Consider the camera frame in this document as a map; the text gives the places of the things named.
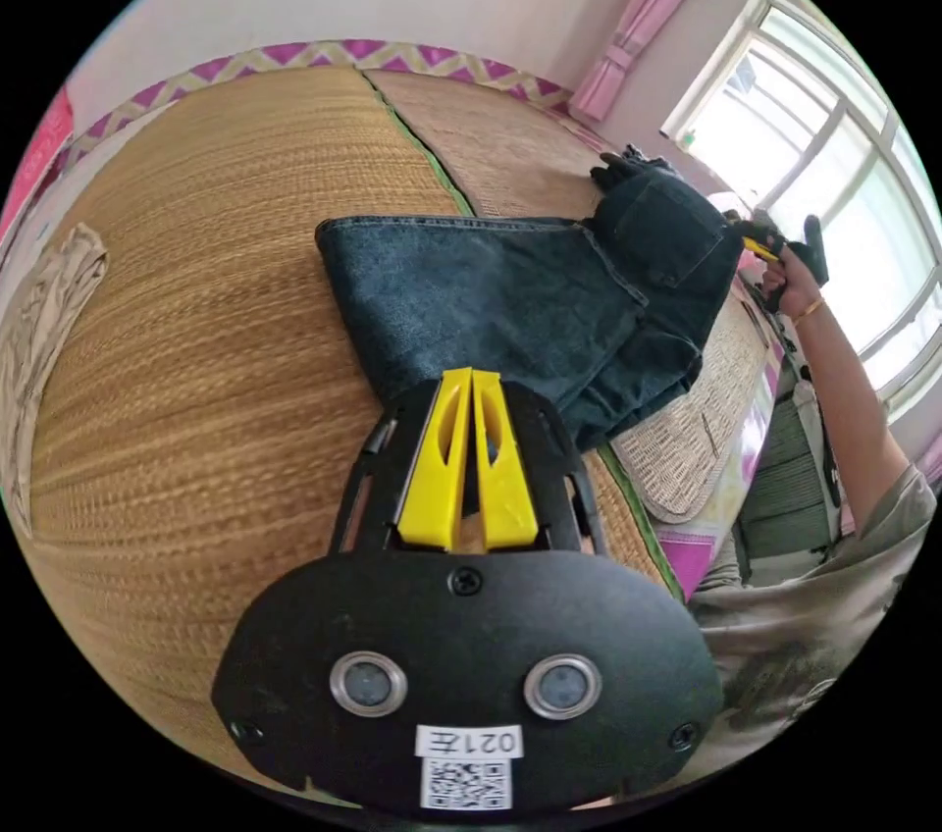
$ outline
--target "sleeve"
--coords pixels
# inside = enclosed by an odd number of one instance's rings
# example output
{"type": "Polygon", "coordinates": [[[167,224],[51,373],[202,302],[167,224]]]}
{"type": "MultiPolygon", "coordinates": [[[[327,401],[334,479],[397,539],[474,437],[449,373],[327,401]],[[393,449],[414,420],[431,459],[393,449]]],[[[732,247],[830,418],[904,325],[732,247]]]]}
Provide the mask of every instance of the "sleeve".
{"type": "Polygon", "coordinates": [[[834,573],[901,544],[924,531],[935,506],[935,495],[925,476],[910,466],[874,508],[863,534],[842,542],[831,560],[807,576],[834,573]]]}

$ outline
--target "jeans pocket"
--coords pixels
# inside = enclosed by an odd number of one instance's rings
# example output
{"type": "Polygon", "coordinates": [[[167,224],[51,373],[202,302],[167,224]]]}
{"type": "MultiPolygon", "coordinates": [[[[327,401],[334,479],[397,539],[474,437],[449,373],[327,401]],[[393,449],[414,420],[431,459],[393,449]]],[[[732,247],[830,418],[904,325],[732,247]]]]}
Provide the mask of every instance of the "jeans pocket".
{"type": "Polygon", "coordinates": [[[619,191],[615,245],[655,286],[683,285],[728,233],[713,205],[670,175],[648,173],[619,191]]]}

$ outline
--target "jeans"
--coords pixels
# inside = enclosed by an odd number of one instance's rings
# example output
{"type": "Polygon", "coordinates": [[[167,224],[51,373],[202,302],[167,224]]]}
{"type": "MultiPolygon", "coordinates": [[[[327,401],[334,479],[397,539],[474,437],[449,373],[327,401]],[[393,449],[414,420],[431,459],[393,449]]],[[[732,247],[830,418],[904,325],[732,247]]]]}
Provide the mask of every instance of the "jeans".
{"type": "Polygon", "coordinates": [[[552,401],[581,451],[690,389],[742,252],[657,167],[584,221],[354,217],[316,238],[383,403],[448,368],[498,371],[552,401]]]}

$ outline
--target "window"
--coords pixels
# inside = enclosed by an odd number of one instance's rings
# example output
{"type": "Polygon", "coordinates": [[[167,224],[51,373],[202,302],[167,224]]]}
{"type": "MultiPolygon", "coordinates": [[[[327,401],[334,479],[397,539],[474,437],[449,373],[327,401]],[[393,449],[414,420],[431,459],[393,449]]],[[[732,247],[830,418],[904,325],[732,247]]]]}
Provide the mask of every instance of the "window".
{"type": "Polygon", "coordinates": [[[884,398],[942,369],[942,218],[869,72],[810,19],[754,0],[674,140],[791,238],[816,214],[828,303],[884,398]]]}

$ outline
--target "label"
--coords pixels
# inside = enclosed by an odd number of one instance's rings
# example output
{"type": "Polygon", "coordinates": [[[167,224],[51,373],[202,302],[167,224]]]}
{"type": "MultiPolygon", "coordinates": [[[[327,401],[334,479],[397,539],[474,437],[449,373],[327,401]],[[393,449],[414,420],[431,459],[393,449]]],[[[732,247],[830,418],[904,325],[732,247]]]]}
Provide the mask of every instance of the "label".
{"type": "Polygon", "coordinates": [[[512,760],[422,758],[423,809],[483,812],[510,809],[512,760]]]}
{"type": "Polygon", "coordinates": [[[513,760],[523,756],[519,724],[507,727],[430,727],[415,729],[415,755],[434,759],[513,760]]]}

